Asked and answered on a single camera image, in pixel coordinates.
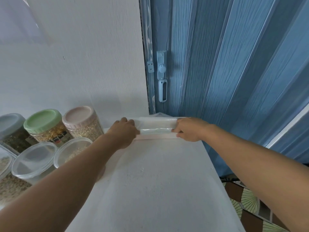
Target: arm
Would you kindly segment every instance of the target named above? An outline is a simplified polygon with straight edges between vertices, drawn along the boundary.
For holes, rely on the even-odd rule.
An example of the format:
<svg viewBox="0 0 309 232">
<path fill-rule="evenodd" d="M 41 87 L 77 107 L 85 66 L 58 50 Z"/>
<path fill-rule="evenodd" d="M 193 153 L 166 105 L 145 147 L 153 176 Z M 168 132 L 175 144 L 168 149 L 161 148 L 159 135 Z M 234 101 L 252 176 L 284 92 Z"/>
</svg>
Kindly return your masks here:
<svg viewBox="0 0 309 232">
<path fill-rule="evenodd" d="M 209 144 L 239 179 L 292 232 L 309 228 L 309 168 L 197 118 L 178 120 L 174 132 Z"/>
<path fill-rule="evenodd" d="M 0 211 L 0 231 L 65 231 L 90 194 L 109 158 L 139 131 L 122 118 L 74 159 Z"/>
</svg>

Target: jar lid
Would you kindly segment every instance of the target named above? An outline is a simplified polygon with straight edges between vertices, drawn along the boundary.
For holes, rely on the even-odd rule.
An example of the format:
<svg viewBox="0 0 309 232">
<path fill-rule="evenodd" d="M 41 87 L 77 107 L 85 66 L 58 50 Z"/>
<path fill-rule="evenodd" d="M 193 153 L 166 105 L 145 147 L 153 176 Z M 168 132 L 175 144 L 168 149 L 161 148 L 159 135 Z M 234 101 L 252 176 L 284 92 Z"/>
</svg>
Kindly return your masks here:
<svg viewBox="0 0 309 232">
<path fill-rule="evenodd" d="M 23 124 L 30 134 L 39 134 L 56 126 L 62 119 L 62 115 L 56 109 L 45 109 L 34 113 Z"/>
<path fill-rule="evenodd" d="M 20 179 L 29 179 L 40 175 L 54 162 L 57 146 L 51 142 L 35 144 L 16 158 L 12 165 L 12 174 Z"/>
<path fill-rule="evenodd" d="M 62 122 L 68 129 L 80 129 L 87 127 L 96 118 L 92 107 L 75 107 L 64 114 Z"/>
<path fill-rule="evenodd" d="M 0 148 L 0 180 L 11 171 L 14 157 L 5 149 Z"/>
<path fill-rule="evenodd" d="M 0 116 L 0 140 L 20 129 L 24 122 L 25 118 L 18 113 Z"/>
<path fill-rule="evenodd" d="M 90 146 L 91 143 L 92 141 L 89 138 L 84 137 L 74 138 L 68 141 L 57 150 L 54 158 L 54 166 L 59 168 L 66 162 L 70 155 L 79 154 L 79 152 Z"/>
</svg>

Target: forearm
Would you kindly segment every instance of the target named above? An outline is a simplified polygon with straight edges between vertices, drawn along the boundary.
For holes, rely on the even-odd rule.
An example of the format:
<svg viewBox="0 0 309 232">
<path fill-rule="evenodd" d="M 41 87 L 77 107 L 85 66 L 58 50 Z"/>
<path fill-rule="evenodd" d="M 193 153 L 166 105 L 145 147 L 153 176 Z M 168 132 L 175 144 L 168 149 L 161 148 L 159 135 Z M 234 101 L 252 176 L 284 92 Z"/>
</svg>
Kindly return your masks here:
<svg viewBox="0 0 309 232">
<path fill-rule="evenodd" d="M 309 168 L 215 125 L 208 125 L 202 137 L 286 226 L 308 228 Z"/>
<path fill-rule="evenodd" d="M 64 231 L 116 150 L 113 138 L 99 137 L 0 211 L 0 231 Z"/>
</svg>

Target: plastic container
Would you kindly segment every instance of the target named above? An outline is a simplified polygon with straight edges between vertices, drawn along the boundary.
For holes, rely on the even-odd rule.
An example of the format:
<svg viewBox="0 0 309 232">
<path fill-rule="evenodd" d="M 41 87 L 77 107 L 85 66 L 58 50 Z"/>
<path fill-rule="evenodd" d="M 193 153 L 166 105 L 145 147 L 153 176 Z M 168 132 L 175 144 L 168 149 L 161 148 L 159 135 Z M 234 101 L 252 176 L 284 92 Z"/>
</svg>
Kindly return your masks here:
<svg viewBox="0 0 309 232">
<path fill-rule="evenodd" d="M 34 113 L 23 124 L 39 142 L 53 142 L 58 147 L 62 146 L 73 137 L 62 123 L 62 116 L 56 109 L 46 109 Z"/>
<path fill-rule="evenodd" d="M 80 152 L 91 145 L 92 141 L 89 138 L 79 137 L 74 138 L 58 149 L 54 158 L 54 166 L 59 168 L 69 160 L 73 159 Z M 97 181 L 101 179 L 105 172 L 105 166 L 99 174 Z"/>
<path fill-rule="evenodd" d="M 11 174 L 14 159 L 11 154 L 0 148 L 0 209 L 31 186 Z"/>
<path fill-rule="evenodd" d="M 73 137 L 85 137 L 95 141 L 102 135 L 95 110 L 92 107 L 82 106 L 69 110 L 64 114 L 62 121 Z"/>
<path fill-rule="evenodd" d="M 24 129 L 25 118 L 17 113 L 0 116 L 0 145 L 16 155 L 38 142 Z"/>
<path fill-rule="evenodd" d="M 35 184 L 55 170 L 54 156 L 57 146 L 51 142 L 42 142 L 22 152 L 12 165 L 12 174 L 30 184 Z"/>
</svg>

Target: green lid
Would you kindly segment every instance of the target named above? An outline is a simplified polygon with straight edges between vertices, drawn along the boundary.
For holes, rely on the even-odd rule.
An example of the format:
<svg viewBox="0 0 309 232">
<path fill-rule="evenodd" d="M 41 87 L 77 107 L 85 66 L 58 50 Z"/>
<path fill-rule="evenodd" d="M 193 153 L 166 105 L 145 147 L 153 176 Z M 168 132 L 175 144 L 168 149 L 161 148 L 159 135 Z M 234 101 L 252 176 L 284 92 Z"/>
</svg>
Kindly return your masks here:
<svg viewBox="0 0 309 232">
<path fill-rule="evenodd" d="M 25 120 L 23 127 L 30 134 L 39 134 L 56 126 L 62 120 L 62 115 L 56 109 L 45 109 L 34 113 Z"/>
</svg>

